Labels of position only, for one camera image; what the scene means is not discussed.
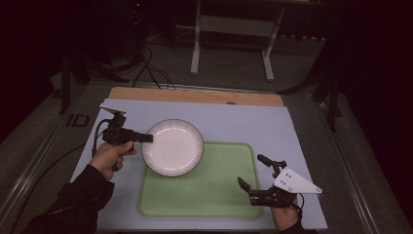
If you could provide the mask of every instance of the plate rim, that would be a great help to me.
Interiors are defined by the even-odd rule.
[[[200,162],[201,162],[201,160],[202,160],[202,158],[203,158],[203,155],[204,155],[204,138],[203,138],[203,135],[202,135],[201,132],[197,129],[197,127],[195,127],[193,124],[191,124],[190,122],[188,122],[188,121],[186,121],[186,120],[176,119],[176,118],[171,118],[171,119],[162,120],[162,121],[156,123],[155,125],[153,125],[153,126],[146,132],[146,134],[149,134],[149,132],[150,132],[152,129],[154,129],[157,125],[159,125],[159,124],[161,124],[161,123],[163,123],[163,122],[166,122],[166,121],[173,121],[173,120],[185,122],[185,123],[187,123],[188,125],[192,126],[192,128],[194,128],[194,129],[196,130],[196,133],[199,134],[199,136],[200,136],[200,138],[201,138],[201,142],[203,143],[203,147],[202,147],[202,150],[201,150],[200,160],[198,160],[197,164],[195,164],[194,167],[193,167],[191,170],[189,170],[188,172],[186,172],[186,173],[184,173],[184,174],[179,174],[179,175],[163,175],[163,174],[158,173],[158,172],[156,172],[155,170],[153,170],[153,169],[149,166],[149,164],[147,163],[147,161],[145,160],[145,154],[143,153],[143,147],[144,147],[145,144],[148,144],[148,142],[143,142],[143,143],[141,144],[140,150],[141,150],[141,152],[142,152],[142,158],[143,158],[143,161],[144,161],[145,164],[146,164],[146,167],[147,167],[148,169],[152,170],[154,173],[156,173],[156,174],[158,174],[158,175],[160,175],[160,176],[165,176],[165,177],[179,177],[179,176],[184,176],[184,175],[190,173],[191,171],[193,171],[193,170],[200,164]]]

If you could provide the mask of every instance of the person's left hand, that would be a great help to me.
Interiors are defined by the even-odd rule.
[[[100,171],[106,180],[110,180],[113,177],[112,167],[116,165],[118,169],[122,169],[124,156],[136,153],[136,150],[130,151],[132,146],[132,141],[117,146],[104,142],[89,164]]]

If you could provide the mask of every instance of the dark background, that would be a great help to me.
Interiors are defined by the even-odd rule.
[[[173,36],[178,24],[193,24],[195,1],[141,2],[144,23]],[[0,141],[53,91],[64,48],[95,60],[128,56],[133,1],[2,1]],[[340,77],[377,160],[413,224],[412,142],[413,18],[408,1],[340,2],[353,10],[326,13],[318,8],[288,10],[281,34],[327,37],[312,72]],[[213,11],[217,5],[209,5]],[[336,25],[338,16],[341,20]]]

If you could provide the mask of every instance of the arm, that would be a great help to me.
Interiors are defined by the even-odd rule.
[[[22,233],[95,233],[97,212],[112,197],[112,166],[121,169],[123,156],[136,153],[128,152],[131,147],[132,142],[118,146],[103,143],[86,168],[60,189],[57,200]]]

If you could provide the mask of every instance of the hand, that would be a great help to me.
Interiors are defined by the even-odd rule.
[[[113,146],[109,143],[103,143],[90,161],[90,165],[102,173],[106,180],[113,177],[112,167],[116,164],[118,169],[122,169],[124,156],[136,153],[136,150],[130,151],[133,142]]]
[[[274,224],[277,230],[284,231],[288,227],[291,227],[298,221],[298,212],[293,207],[287,208],[275,208],[272,207],[271,213],[273,214]]]

